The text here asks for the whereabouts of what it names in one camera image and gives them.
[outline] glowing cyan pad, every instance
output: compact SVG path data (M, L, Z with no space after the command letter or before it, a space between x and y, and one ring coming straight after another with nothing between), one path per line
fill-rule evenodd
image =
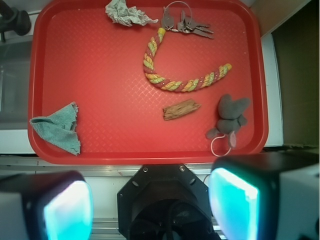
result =
M209 178L212 214L227 239L256 240L259 221L259 190L224 168Z
M75 181L44 207L48 240L88 240L93 222L90 186Z

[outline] green towel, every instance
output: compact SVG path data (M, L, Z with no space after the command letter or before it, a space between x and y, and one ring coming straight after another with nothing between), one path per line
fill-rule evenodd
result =
M50 116L32 118L30 124L43 140L77 155L80 153L80 141L75 132L77 112L78 107L72 102Z

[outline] red tray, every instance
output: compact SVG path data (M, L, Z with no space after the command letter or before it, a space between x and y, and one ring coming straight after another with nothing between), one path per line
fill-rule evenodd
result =
M128 0L152 19L161 19L171 1ZM198 22L211 24L214 40L167 32L156 54L158 73L171 79L199 78L225 63L232 70L218 83L190 93L152 86L143 71L147 44L159 24L112 24L109 0L54 0L37 18L32 43L28 118L47 116L65 105L79 107L76 132L81 153L74 156L42 140L28 126L34 151L54 164L208 163L215 157L205 133L218 119L222 95L248 97L248 124L237 133L231 154L258 153L268 135L266 84L257 20L237 0L188 1ZM174 4L177 22L184 6ZM164 121L163 107L187 99L202 106ZM222 153L226 141L217 142Z

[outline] gray plush toy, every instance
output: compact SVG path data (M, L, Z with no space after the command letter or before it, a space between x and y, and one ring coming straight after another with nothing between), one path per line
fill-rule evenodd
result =
M243 116L244 111L249 107L250 99L247 97L232 101L229 94L221 97L218 105L218 112L221 119L217 122L216 127L206 133L208 139L214 139L217 134L224 134L228 137L230 148L236 147L236 133L241 126L247 124L247 119Z

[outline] braided rope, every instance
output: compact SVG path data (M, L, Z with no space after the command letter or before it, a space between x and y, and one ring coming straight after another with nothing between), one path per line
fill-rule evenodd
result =
M204 77L189 81L172 81L160 76L155 71L154 58L161 42L164 39L165 33L166 30L164 28L160 27L158 29L157 34L152 37L150 42L148 43L148 47L146 48L143 58L144 74L149 79L149 81L157 88L172 92L174 91L183 93L196 91L198 89L203 89L204 87L211 86L213 83L216 83L217 81L222 79L228 73L228 71L231 70L231 64L227 63L223 66L219 66L217 70L210 72Z

